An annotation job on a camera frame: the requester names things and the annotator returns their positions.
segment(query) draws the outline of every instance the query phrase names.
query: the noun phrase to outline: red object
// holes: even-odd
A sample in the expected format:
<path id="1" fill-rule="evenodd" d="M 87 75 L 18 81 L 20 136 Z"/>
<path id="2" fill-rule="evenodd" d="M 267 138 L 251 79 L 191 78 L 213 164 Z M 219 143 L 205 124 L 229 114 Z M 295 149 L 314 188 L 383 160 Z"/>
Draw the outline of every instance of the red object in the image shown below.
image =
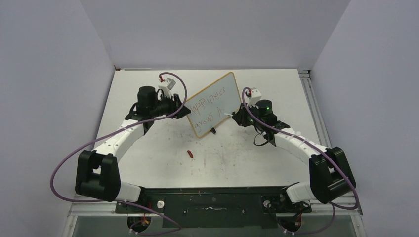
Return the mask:
<path id="1" fill-rule="evenodd" d="M 192 152 L 191 152 L 190 150 L 188 150 L 187 152 L 188 152 L 188 154 L 189 154 L 189 156 L 190 156 L 191 158 L 193 158 L 193 157 L 194 157 L 194 155 L 192 154 Z"/>

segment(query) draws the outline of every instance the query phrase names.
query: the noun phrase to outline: white table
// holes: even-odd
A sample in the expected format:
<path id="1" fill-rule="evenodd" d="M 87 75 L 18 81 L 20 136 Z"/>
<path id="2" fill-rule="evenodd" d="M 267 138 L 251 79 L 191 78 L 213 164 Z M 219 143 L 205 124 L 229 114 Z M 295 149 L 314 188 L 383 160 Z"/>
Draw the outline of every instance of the white table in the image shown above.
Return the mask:
<path id="1" fill-rule="evenodd" d="M 233 71 L 239 90 L 257 87 L 273 103 L 278 119 L 307 138 L 319 142 L 302 84 L 295 69 L 171 71 L 186 83 L 192 96 L 227 72 Z M 157 88 L 161 71 L 115 73 L 98 136 L 118 129 L 139 87 Z M 177 83 L 172 90 L 184 97 Z M 198 139 L 187 118 L 157 121 L 119 162 L 121 180 L 146 188 L 281 186 L 308 180 L 308 167 L 287 151 L 270 144 L 253 145 L 253 127 L 239 127 L 228 119 Z M 194 158 L 187 154 L 190 150 Z"/>

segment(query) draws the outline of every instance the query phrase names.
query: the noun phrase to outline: whiteboard frame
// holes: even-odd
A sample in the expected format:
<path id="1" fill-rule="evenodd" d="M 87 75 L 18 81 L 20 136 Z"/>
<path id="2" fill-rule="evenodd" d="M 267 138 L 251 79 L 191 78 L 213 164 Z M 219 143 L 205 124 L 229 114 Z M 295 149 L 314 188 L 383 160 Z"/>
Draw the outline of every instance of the whiteboard frame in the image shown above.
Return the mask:
<path id="1" fill-rule="evenodd" d="M 194 98 L 195 96 L 199 95 L 201 92 L 203 92 L 204 90 L 206 90 L 206 89 L 207 89 L 207 88 L 209 88 L 210 86 L 214 85 L 214 84 L 215 84 L 215 83 L 217 83 L 219 80 L 223 79 L 224 77 L 228 76 L 229 74 L 233 74 L 234 83 L 236 84 L 236 89 L 237 89 L 237 95 L 239 96 L 239 101 L 240 101 L 240 104 L 239 104 L 238 108 L 234 111 L 234 112 L 237 112 L 237 111 L 239 110 L 239 108 L 240 108 L 241 103 L 242 103 L 242 99 L 241 99 L 241 97 L 240 97 L 240 91 L 239 91 L 239 87 L 237 86 L 236 75 L 234 75 L 234 72 L 228 72 L 228 73 L 226 73 L 225 75 L 223 75 L 222 77 L 220 77 L 220 78 L 218 78 L 216 81 L 214 81 L 213 83 L 211 83 L 211 84 L 207 85 L 204 89 L 202 89 L 202 90 L 198 91 L 198 92 L 197 92 L 197 93 L 195 93 L 193 96 L 189 97 L 189 98 L 186 100 L 186 102 L 188 102 L 189 100 L 191 100 L 191 99 L 192 99 L 192 98 Z M 194 130 L 195 136 L 197 136 L 197 138 L 203 138 L 205 135 L 207 135 L 207 134 L 211 131 L 211 129 L 212 129 L 212 128 L 211 128 L 210 130 L 206 131 L 206 132 L 205 132 L 204 134 L 202 134 L 201 136 L 198 136 L 198 134 L 196 133 L 196 130 L 195 130 L 195 128 L 194 128 L 194 125 L 193 125 L 193 123 L 192 123 L 191 119 L 189 118 L 189 115 L 187 115 L 186 117 L 188 118 L 188 121 L 189 121 L 189 123 L 191 124 L 192 130 Z M 220 121 L 219 123 L 217 123 L 214 127 L 218 127 L 218 126 L 219 126 L 222 122 L 226 121 L 228 118 L 229 118 L 229 116 L 227 116 L 226 118 L 224 118 L 223 120 L 221 120 L 221 121 Z"/>

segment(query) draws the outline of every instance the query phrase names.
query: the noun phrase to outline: gray wall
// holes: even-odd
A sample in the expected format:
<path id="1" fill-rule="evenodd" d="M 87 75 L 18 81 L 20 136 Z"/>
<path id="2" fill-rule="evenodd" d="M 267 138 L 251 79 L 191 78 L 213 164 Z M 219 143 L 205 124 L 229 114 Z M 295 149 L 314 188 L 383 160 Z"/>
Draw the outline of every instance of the gray wall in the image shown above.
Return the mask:
<path id="1" fill-rule="evenodd" d="M 352 0 L 313 71 L 369 236 L 418 236 L 419 1 Z"/>
<path id="2" fill-rule="evenodd" d="M 81 0 L 122 68 L 311 69 L 349 0 Z"/>
<path id="3" fill-rule="evenodd" d="M 0 1 L 1 236 L 61 236 L 54 167 L 96 135 L 112 64 L 78 0 Z M 56 185 L 74 195 L 76 159 Z"/>

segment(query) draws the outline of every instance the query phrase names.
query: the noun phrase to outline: purple cable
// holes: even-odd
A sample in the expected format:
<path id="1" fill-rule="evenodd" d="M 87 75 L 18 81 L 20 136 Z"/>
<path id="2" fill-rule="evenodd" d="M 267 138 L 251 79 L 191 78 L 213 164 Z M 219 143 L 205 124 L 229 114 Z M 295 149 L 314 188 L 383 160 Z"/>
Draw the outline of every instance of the purple cable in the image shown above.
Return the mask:
<path id="1" fill-rule="evenodd" d="M 292 136 L 292 134 L 290 134 L 290 133 L 288 133 L 288 132 L 284 132 L 284 131 L 281 131 L 281 130 L 279 130 L 279 129 L 277 129 L 277 128 L 274 128 L 274 127 L 272 127 L 272 126 L 269 126 L 269 125 L 267 125 L 267 124 L 265 124 L 264 122 L 262 122 L 262 121 L 260 121 L 258 118 L 256 118 L 256 116 L 254 116 L 251 112 L 250 112 L 250 109 L 248 108 L 248 105 L 245 103 L 245 95 L 246 95 L 246 90 L 247 91 L 250 91 L 251 89 L 250 88 L 248 88 L 248 87 L 245 87 L 245 88 L 243 88 L 243 91 L 242 91 L 242 100 L 243 100 L 243 104 L 244 104 L 244 106 L 245 106 L 245 109 L 247 110 L 247 112 L 249 113 L 249 115 L 255 120 L 255 121 L 257 121 L 258 123 L 260 123 L 261 125 L 263 125 L 263 126 L 265 126 L 265 127 L 267 127 L 267 128 L 269 128 L 269 129 L 272 129 L 272 130 L 274 130 L 274 131 L 276 131 L 276 132 L 279 132 L 279 133 L 282 133 L 282 134 L 285 134 L 285 135 L 287 135 L 287 136 Z M 311 143 L 309 143 L 309 142 L 307 142 L 305 139 L 303 139 L 303 138 L 301 138 L 300 136 L 297 136 L 297 135 L 295 135 L 294 136 L 294 138 L 296 138 L 296 139 L 298 139 L 298 140 L 300 140 L 300 141 L 302 141 L 302 142 L 304 142 L 305 144 L 307 144 L 309 147 L 311 147 L 311 148 L 313 148 L 313 149 L 315 149 L 317 152 L 319 152 L 320 154 L 322 154 L 332 165 L 333 165 L 333 167 L 335 168 L 335 170 L 342 176 L 342 178 L 345 180 L 345 182 L 349 185 L 349 187 L 351 188 L 351 191 L 354 193 L 354 197 L 355 197 L 355 205 L 354 206 L 350 206 L 350 207 L 347 207 L 347 206 L 341 206 L 341 205 L 338 205 L 338 204 L 335 204 L 335 203 L 333 203 L 333 202 L 330 202 L 330 204 L 332 205 L 332 206 L 335 206 L 335 207 L 338 207 L 338 208 L 341 208 L 341 209 L 345 209 L 345 210 L 355 210 L 355 209 L 357 209 L 358 207 L 359 207 L 359 197 L 358 197 L 358 193 L 356 192 L 356 190 L 355 190 L 355 187 L 352 185 L 352 183 L 351 183 L 351 181 L 348 179 L 348 177 L 343 173 L 343 171 L 337 166 L 337 164 L 332 160 L 332 158 L 330 158 L 326 153 L 324 153 L 322 150 L 320 150 L 319 148 L 317 148 L 316 146 L 314 146 L 314 145 L 312 145 Z"/>
<path id="2" fill-rule="evenodd" d="M 332 209 L 333 209 L 332 219 L 330 220 L 330 222 L 327 225 L 325 225 L 324 227 L 322 227 L 322 228 L 320 228 L 316 231 L 294 232 L 294 235 L 313 235 L 313 234 L 320 233 L 320 232 L 324 231 L 325 229 L 329 228 L 332 225 L 333 221 L 335 220 L 335 214 L 336 214 L 335 206 L 332 205 Z"/>
<path id="3" fill-rule="evenodd" d="M 187 93 L 187 90 L 186 90 L 186 85 L 185 85 L 185 83 L 182 81 L 182 79 L 178 76 L 178 75 L 176 75 L 176 74 L 174 74 L 174 73 L 169 73 L 169 72 L 164 72 L 164 73 L 160 73 L 159 74 L 159 77 L 160 78 L 162 78 L 162 75 L 172 75 L 172 76 L 174 76 L 174 77 L 176 77 L 181 83 L 182 83 L 182 85 L 183 85 L 183 89 L 185 90 L 185 98 L 183 99 L 183 102 L 182 102 L 182 105 L 179 107 L 179 109 L 177 109 L 175 112 L 173 112 L 173 113 L 171 113 L 170 115 L 167 115 L 167 116 L 165 116 L 165 117 L 161 117 L 161 118 L 154 118 L 154 119 L 148 119 L 148 120 L 144 120 L 144 121 L 140 121 L 140 122 L 136 122 L 136 123 L 133 123 L 133 124 L 131 124 L 131 125 L 128 125 L 128 126 L 126 126 L 126 127 L 123 127 L 123 128 L 121 128 L 121 129 L 119 129 L 119 130 L 117 130 L 117 131 L 115 131 L 115 132 L 112 132 L 112 133 L 109 133 L 108 135 L 105 135 L 105 136 L 103 136 L 103 137 L 99 137 L 99 138 L 97 138 L 97 139 L 95 139 L 95 140 L 93 140 L 93 141 L 90 141 L 90 142 L 88 142 L 88 143 L 86 143 L 86 144 L 84 144 L 84 145 L 82 145 L 81 147 L 79 147 L 79 148 L 77 148 L 77 149 L 75 149 L 74 151 L 72 151 L 70 154 L 68 154 L 58 165 L 57 165 L 57 167 L 54 169 L 54 171 L 52 172 L 52 175 L 51 175 L 51 178 L 50 178 L 50 180 L 49 180 L 49 187 L 51 188 L 51 191 L 54 193 L 54 195 L 56 195 L 59 199 L 62 199 L 62 200 L 64 200 L 64 201 L 70 201 L 70 202 L 101 202 L 102 200 L 97 200 L 97 199 L 94 199 L 94 200 L 77 200 L 77 199 L 71 199 L 71 198 L 67 198 L 67 197 L 64 197 L 64 196 L 62 196 L 62 195 L 60 195 L 58 192 L 57 192 L 57 190 L 55 189 L 55 187 L 54 187 L 54 178 L 55 178 L 55 175 L 57 174 L 57 172 L 58 172 L 58 170 L 61 168 L 61 166 L 70 158 L 70 157 L 72 157 L 74 154 L 76 154 L 77 152 L 79 152 L 79 151 L 81 151 L 83 148 L 85 148 L 85 147 L 87 147 L 87 146 L 90 146 L 90 145 L 92 145 L 92 144 L 94 144 L 94 143 L 96 143 L 96 142 L 98 142 L 98 141 L 101 141 L 101 140 L 103 140 L 103 139 L 106 139 L 106 138 L 108 138 L 108 137 L 112 137 L 112 136 L 114 136 L 115 134 L 118 134 L 118 133 L 120 133 L 120 132 L 122 132 L 122 131 L 125 131 L 125 129 L 128 129 L 128 128 L 131 128 L 131 127 L 134 127 L 134 126 L 137 126 L 137 125 L 139 125 L 139 124 L 142 124 L 142 123 L 146 123 L 146 122 L 153 122 L 153 121 L 158 121 L 158 120 L 162 120 L 162 119 L 167 119 L 167 118 L 170 118 L 170 117 L 172 117 L 172 116 L 174 116 L 174 115 L 176 115 L 182 108 L 183 108 L 183 106 L 185 105 L 185 103 L 186 103 L 186 99 L 188 98 L 188 93 Z"/>
<path id="4" fill-rule="evenodd" d="M 131 206 L 135 206 L 135 207 L 139 207 L 139 208 L 141 208 L 141 209 L 143 209 L 143 210 L 146 210 L 146 211 L 149 211 L 149 212 L 151 212 L 151 213 L 154 213 L 154 214 L 156 214 L 156 215 L 158 215 L 158 216 L 163 217 L 163 219 L 166 219 L 166 220 L 168 220 L 168 221 L 172 222 L 173 224 L 175 224 L 175 225 L 177 226 L 177 229 L 168 230 L 168 231 L 163 231 L 163 232 L 150 233 L 150 234 L 148 234 L 148 233 L 138 233 L 138 234 L 139 234 L 139 235 L 141 235 L 141 236 L 158 236 L 158 235 L 163 235 L 163 234 L 167 234 L 167 233 L 172 233 L 172 232 L 175 232 L 175 231 L 180 231 L 180 229 L 182 229 L 182 228 L 180 227 L 180 224 L 178 224 L 176 221 L 174 221 L 174 220 L 170 219 L 169 217 L 167 217 L 167 216 L 165 216 L 165 215 L 163 215 L 163 214 L 160 214 L 160 213 L 158 213 L 158 212 L 156 212 L 156 211 L 154 211 L 154 210 L 151 210 L 151 209 L 149 209 L 149 208 L 147 208 L 147 207 L 145 207 L 145 206 L 142 206 L 142 205 L 139 205 L 139 204 L 136 204 L 136 203 L 132 203 L 132 202 L 127 202 L 127 201 L 123 201 L 123 202 L 121 202 L 121 203 L 124 203 L 124 204 L 127 204 L 127 205 L 131 205 Z M 141 222 L 141 220 L 140 220 L 140 221 L 135 222 L 134 224 L 132 224 L 132 225 L 129 227 L 129 228 L 130 228 L 130 230 L 129 230 L 129 231 L 131 231 L 131 230 L 132 230 L 132 228 L 133 228 L 135 225 L 137 225 L 138 223 L 140 223 L 140 222 Z"/>

